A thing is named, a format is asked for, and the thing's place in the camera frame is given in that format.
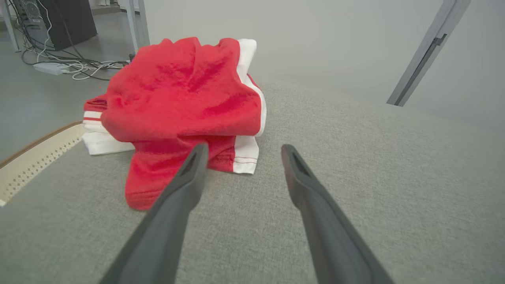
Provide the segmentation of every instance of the gray floor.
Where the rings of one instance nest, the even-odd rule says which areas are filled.
[[[94,19],[98,35],[78,44],[79,52],[85,58],[100,61],[128,59],[133,43],[126,14],[97,15]],[[36,61],[33,53],[27,53],[25,58]],[[12,51],[6,31],[0,32],[0,62],[0,161],[39,137],[81,120],[84,102],[102,94],[108,86],[106,81],[75,81],[67,74],[54,76],[35,71],[21,61],[21,53]],[[107,72],[97,74],[110,77],[112,72]]]

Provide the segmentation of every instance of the white panel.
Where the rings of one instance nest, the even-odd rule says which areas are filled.
[[[442,0],[148,0],[151,43],[253,38],[252,76],[385,103]]]
[[[405,107],[505,132],[504,13],[473,0]]]

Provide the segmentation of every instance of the brown trim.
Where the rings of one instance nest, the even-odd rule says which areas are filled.
[[[37,146],[38,144],[46,141],[47,139],[53,137],[54,135],[62,132],[62,131],[65,131],[67,129],[69,129],[70,127],[72,126],[76,126],[76,125],[79,125],[81,124],[82,121],[76,121],[76,122],[72,122],[68,125],[65,125],[63,126],[62,128],[59,128],[59,129],[56,129],[55,131],[45,135],[45,136],[42,136],[41,138],[35,140],[34,142],[32,142],[30,145],[26,146],[25,148],[19,150],[18,152],[16,152],[14,155],[8,157],[5,161],[1,162],[0,163],[0,169],[2,169],[3,167],[5,167],[7,164],[9,164],[10,162],[12,162],[14,159],[16,159],[17,157],[21,156],[22,154],[26,153],[28,150],[30,150],[31,148]]]

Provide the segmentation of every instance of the gray fabric surface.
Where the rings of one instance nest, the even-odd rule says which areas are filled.
[[[280,159],[295,145],[397,283],[505,281],[505,139],[391,105],[259,81],[254,175],[208,171],[177,283],[314,283]],[[78,144],[0,208],[2,283],[95,283],[143,217],[131,153]]]

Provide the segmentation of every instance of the power strip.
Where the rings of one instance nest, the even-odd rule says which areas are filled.
[[[68,73],[68,66],[64,66],[61,63],[58,62],[44,62],[44,63],[37,63],[33,65],[33,68],[35,70],[52,74],[52,75],[60,75],[62,73]]]

